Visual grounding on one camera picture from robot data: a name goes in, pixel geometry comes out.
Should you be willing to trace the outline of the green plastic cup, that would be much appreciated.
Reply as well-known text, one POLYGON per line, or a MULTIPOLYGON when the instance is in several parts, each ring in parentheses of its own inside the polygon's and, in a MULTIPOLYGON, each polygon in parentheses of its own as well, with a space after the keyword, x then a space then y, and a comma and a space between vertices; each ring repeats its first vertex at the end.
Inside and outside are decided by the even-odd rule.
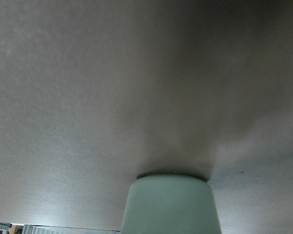
POLYGON ((129 188, 123 234, 220 234, 211 187, 176 174, 148 175, 129 188))

